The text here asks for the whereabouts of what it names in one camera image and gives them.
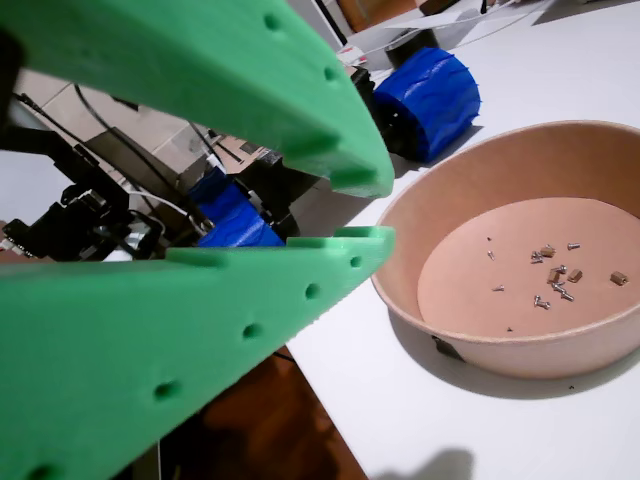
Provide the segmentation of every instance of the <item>bowl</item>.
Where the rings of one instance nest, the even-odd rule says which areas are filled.
[[[572,197],[599,200],[638,218],[639,182],[640,130],[634,128],[566,121],[492,138],[429,170],[387,208],[379,225],[395,227],[396,248],[373,284],[395,314],[481,368],[520,378],[559,378],[605,367],[640,346],[640,295],[629,308],[566,330],[484,336],[423,318],[418,280],[434,249],[485,212],[526,200]]]

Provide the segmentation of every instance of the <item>bowl rim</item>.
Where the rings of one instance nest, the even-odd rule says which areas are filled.
[[[380,215],[380,218],[376,222],[376,226],[385,226],[383,224],[384,219],[387,217],[389,212],[391,212],[391,210],[396,206],[396,204],[401,200],[401,198],[407,192],[409,192],[411,189],[416,187],[418,185],[418,183],[420,183],[422,181],[422,179],[424,179],[427,175],[430,175],[433,172],[437,171],[443,165],[445,165],[449,161],[455,159],[459,155],[462,155],[463,153],[466,153],[466,152],[468,152],[470,150],[473,150],[473,149],[476,149],[476,148],[480,148],[484,144],[486,144],[486,143],[488,143],[490,141],[496,140],[498,138],[514,135],[516,133],[520,133],[520,132],[523,132],[523,131],[536,130],[536,129],[548,128],[548,127],[563,127],[563,126],[569,126],[569,125],[591,125],[591,126],[598,126],[598,127],[613,128],[613,129],[617,129],[617,130],[626,130],[626,131],[628,131],[630,133],[634,133],[635,135],[640,137],[640,129],[638,129],[638,128],[632,127],[630,125],[623,125],[623,124],[620,124],[620,123],[607,122],[607,121],[601,121],[601,120],[561,120],[561,121],[555,121],[555,122],[537,123],[535,125],[529,125],[529,126],[517,128],[517,129],[514,129],[514,130],[509,130],[508,132],[500,133],[500,134],[495,135],[493,137],[489,137],[489,138],[487,138],[485,140],[482,140],[481,142],[478,142],[478,143],[476,143],[474,145],[471,145],[471,146],[469,146],[467,148],[463,148],[459,152],[456,152],[455,154],[451,155],[450,157],[442,160],[436,166],[434,166],[434,167],[428,169],[427,171],[421,173],[416,179],[414,179],[409,185],[407,185],[391,201],[391,203],[387,206],[387,208],[385,208],[384,212],[382,212],[382,215]],[[384,288],[382,288],[382,285],[380,285],[380,281],[378,280],[378,271],[376,271],[371,276],[371,281],[373,283],[373,287],[375,288],[376,292],[378,293],[378,296],[380,296],[380,298],[385,303],[385,305],[388,308],[390,308],[393,312],[398,314],[403,320],[405,320],[406,322],[410,323],[414,327],[417,327],[420,330],[426,331],[426,332],[428,332],[428,333],[430,333],[432,335],[435,335],[437,337],[443,337],[443,338],[453,339],[453,340],[460,340],[462,342],[473,343],[473,344],[531,345],[531,344],[538,344],[538,343],[547,343],[547,342],[550,342],[550,341],[560,341],[560,340],[569,339],[569,338],[573,338],[573,337],[576,337],[576,336],[579,336],[579,335],[584,335],[584,334],[590,333],[590,332],[592,332],[594,330],[600,329],[601,327],[605,327],[607,325],[613,324],[614,322],[617,322],[618,320],[627,319],[627,318],[629,318],[631,316],[631,314],[633,314],[634,312],[637,312],[637,311],[640,310],[640,301],[639,301],[636,305],[628,308],[627,310],[623,310],[623,311],[620,311],[620,312],[615,312],[614,314],[612,314],[612,315],[610,315],[610,316],[608,316],[608,317],[606,317],[603,320],[600,320],[598,322],[590,323],[588,325],[583,325],[581,327],[571,328],[571,329],[568,329],[568,330],[563,330],[563,331],[560,331],[560,332],[547,333],[547,334],[544,334],[544,335],[521,336],[521,337],[515,337],[515,336],[514,337],[486,337],[486,336],[478,336],[478,335],[468,335],[468,334],[465,334],[465,333],[452,332],[452,331],[448,331],[448,330],[443,330],[443,329],[438,329],[438,328],[431,327],[424,320],[417,319],[413,315],[405,312],[403,309],[401,309],[395,302],[393,302],[389,298],[389,296],[384,291]]]

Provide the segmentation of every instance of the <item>white table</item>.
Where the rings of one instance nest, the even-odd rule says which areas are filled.
[[[484,102],[467,146],[553,120],[640,127],[640,3],[607,4],[537,25],[533,13],[454,50]],[[305,216],[324,222],[303,219],[303,232],[375,224],[420,173],[404,172],[390,197],[371,203],[326,193]],[[640,478],[637,353],[580,378],[498,377],[438,354],[428,335],[388,312],[370,281],[288,345],[370,478]]]

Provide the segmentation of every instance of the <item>wire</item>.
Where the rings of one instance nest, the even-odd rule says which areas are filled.
[[[377,52],[379,50],[383,50],[387,47],[390,47],[391,45],[395,44],[396,42],[398,42],[399,40],[402,40],[405,37],[408,37],[409,35],[419,32],[420,30],[431,30],[434,28],[444,28],[444,27],[450,27],[451,25],[457,25],[459,23],[467,23],[467,22],[471,22],[473,20],[479,20],[479,19],[483,19],[483,18],[487,18],[489,15],[492,15],[494,13],[496,13],[499,10],[502,10],[505,7],[508,7],[509,5],[515,3],[517,0],[509,0],[507,3],[504,3],[502,5],[499,5],[497,7],[493,7],[491,10],[489,10],[487,13],[485,14],[480,14],[480,15],[476,15],[475,17],[471,17],[471,18],[465,18],[463,20],[456,20],[455,22],[450,22],[450,23],[446,23],[444,25],[438,25],[437,27],[429,27],[429,28],[414,28],[409,30],[408,32],[403,33],[402,35],[400,35],[399,37],[393,39],[391,42],[387,43],[386,45],[383,45],[381,47],[378,48],[374,48],[372,50],[369,50],[368,52],[364,52],[361,56],[367,56],[370,55],[374,52]]]
[[[172,203],[169,200],[166,200],[166,199],[164,199],[162,197],[158,197],[157,195],[154,195],[153,193],[149,193],[149,192],[132,192],[131,190],[125,190],[125,191],[129,195],[138,195],[138,196],[143,197],[143,198],[144,197],[153,198],[154,200],[157,200],[160,203],[164,203],[168,207],[173,208],[176,212],[184,215],[185,218],[189,219],[189,221],[191,222],[191,225],[193,225],[193,227],[196,229],[197,232],[200,232],[200,234],[206,233],[206,232],[203,232],[202,228],[193,220],[193,218],[191,217],[191,215],[189,215],[189,213],[187,213],[186,211],[181,209],[175,203]]]
[[[36,112],[39,115],[42,115],[44,118],[46,118],[49,122],[51,122],[54,126],[56,126],[60,131],[62,131],[63,133],[67,134],[69,137],[73,138],[76,142],[78,142],[80,145],[82,145],[84,148],[86,148],[87,150],[89,150],[91,153],[93,153],[96,157],[102,158],[106,163],[108,163],[109,165],[111,165],[111,167],[115,168],[124,178],[126,178],[128,180],[128,182],[131,184],[131,186],[133,188],[135,188],[136,190],[140,190],[140,186],[135,183],[132,179],[130,179],[129,177],[127,177],[127,175],[120,170],[120,168],[118,168],[116,165],[112,164],[111,162],[109,162],[106,158],[103,158],[102,156],[100,156],[98,154],[98,152],[96,152],[93,148],[89,147],[85,142],[83,142],[82,140],[80,140],[80,138],[75,135],[73,132],[67,130],[65,127],[63,127],[60,123],[58,123],[56,121],[55,118],[53,118],[51,115],[49,115],[47,112],[45,112],[40,105],[38,105],[36,102],[34,102],[31,97],[29,97],[26,93],[22,93],[20,95],[18,95],[17,93],[13,94],[14,97],[16,98],[16,100],[18,100],[19,102],[24,103],[27,107],[29,107],[31,110],[33,110],[34,112]],[[147,204],[147,207],[149,207],[149,210],[151,210],[151,212],[153,212],[153,214],[156,217],[159,217],[158,212],[156,211],[155,208],[153,208],[153,205],[151,204],[151,202],[149,200],[147,200],[146,198],[144,199],[144,203]]]
[[[160,225],[160,229],[161,229],[161,233],[160,233],[160,235],[164,235],[164,232],[166,232],[166,231],[167,231],[167,227],[165,226],[165,224],[164,224],[164,223],[162,223],[162,222],[161,222],[160,220],[158,220],[157,218],[154,218],[154,217],[152,217],[152,216],[150,216],[150,215],[147,215],[147,214],[142,213],[142,212],[140,212],[140,211],[138,211],[138,210],[135,210],[135,209],[130,209],[130,210],[129,210],[129,213],[133,213],[133,214],[134,214],[134,216],[137,216],[138,218],[142,219],[142,221],[143,221],[145,224],[147,224],[147,226],[151,226],[151,225],[149,225],[149,223],[151,223],[151,222],[158,223],[158,224]]]
[[[469,41],[468,41],[468,42],[466,42],[466,43],[461,43],[460,45],[456,45],[455,47],[451,48],[451,49],[450,49],[450,51],[451,51],[451,50],[456,50],[456,49],[461,48],[461,47],[464,47],[464,46],[467,46],[467,45],[469,45],[469,44],[471,44],[471,43],[475,43],[475,42],[477,42],[478,40],[482,40],[483,38],[490,37],[491,35],[493,35],[493,34],[495,34],[495,33],[498,33],[498,32],[500,32],[500,31],[504,30],[505,28],[510,27],[510,26],[511,26],[511,25],[513,25],[514,23],[517,23],[517,22],[519,22],[520,20],[523,20],[523,19],[527,18],[529,15],[531,15],[531,14],[533,14],[533,13],[537,12],[538,10],[540,10],[540,7],[541,7],[541,6],[547,6],[547,5],[549,5],[550,3],[552,3],[553,1],[554,1],[554,0],[539,0],[539,1],[535,4],[535,7],[534,7],[534,8],[532,8],[531,10],[529,10],[527,13],[525,13],[525,14],[524,14],[524,15],[522,15],[521,17],[517,17],[513,22],[511,22],[511,23],[507,23],[506,25],[504,25],[504,26],[502,26],[502,27],[498,28],[497,30],[494,30],[493,32],[489,32],[489,33],[487,33],[486,35],[482,35],[481,37],[474,38],[473,40],[469,40]]]
[[[193,129],[194,132],[196,132],[196,135],[198,135],[198,137],[200,137],[200,140],[202,140],[204,142],[204,144],[207,146],[207,148],[209,149],[209,152],[212,155],[215,155],[216,158],[218,157],[218,154],[216,153],[216,151],[214,150],[213,146],[211,146],[209,144],[209,141],[207,140],[207,138],[202,134],[202,132],[200,131],[200,129],[192,122],[189,122],[189,125],[191,125],[191,128]],[[227,147],[225,147],[224,145],[222,145],[221,142],[218,142],[216,144],[216,146],[220,147],[222,150],[224,150],[225,152],[227,152],[227,154],[233,158],[236,162],[238,163],[242,163],[244,162],[244,160],[242,160],[240,157],[238,157],[235,153],[233,153],[231,150],[229,150]]]
[[[291,363],[295,363],[297,365],[297,362],[293,359],[293,357],[290,357],[289,355],[285,355],[283,353],[280,352],[273,352],[273,356],[274,357],[278,357],[278,358],[282,358],[283,360],[287,360]]]
[[[120,133],[116,130],[114,130],[111,125],[109,125],[104,118],[102,118],[98,112],[95,111],[95,109],[91,106],[91,104],[87,101],[87,99],[84,97],[84,94],[82,93],[82,90],[80,89],[80,86],[77,83],[73,84],[73,88],[76,91],[76,95],[78,95],[78,98],[80,99],[80,101],[82,102],[82,104],[84,105],[84,107],[89,111],[89,113],[91,114],[91,116],[93,118],[95,118],[98,123],[100,123],[100,125],[102,125],[104,128],[107,129],[107,131],[109,131],[114,137],[116,137],[125,147],[127,147],[132,153],[134,153],[140,160],[142,160],[142,162],[149,168],[149,170],[151,170],[161,181],[162,183],[164,183],[172,192],[174,192],[176,195],[178,195],[179,197],[181,197],[181,200],[178,202],[178,204],[180,205],[185,205],[185,208],[187,205],[189,205],[189,199],[187,198],[186,195],[184,195],[182,192],[180,192],[174,185],[171,184],[171,182],[169,182],[169,180],[167,180],[164,175],[162,175],[162,173],[160,172],[160,170],[158,170],[155,165],[153,165],[136,147],[135,145],[133,145],[126,137],[120,135]]]
[[[211,155],[215,155],[216,151],[213,149],[213,147],[211,146],[211,144],[209,143],[209,140],[207,140],[207,137],[205,137],[202,132],[200,131],[200,129],[195,125],[195,123],[193,122],[189,122],[189,125],[191,126],[191,128],[193,129],[194,132],[196,132],[196,135],[198,135],[198,137],[200,137],[200,140],[202,140],[202,143],[204,143],[204,146],[206,147],[207,150],[209,150],[209,153]]]

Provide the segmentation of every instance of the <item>blue rubber tire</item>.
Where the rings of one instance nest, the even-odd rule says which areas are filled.
[[[423,48],[374,92],[389,122],[401,116],[415,125],[418,158],[433,160],[460,136],[480,110],[480,93],[469,69],[439,48]]]

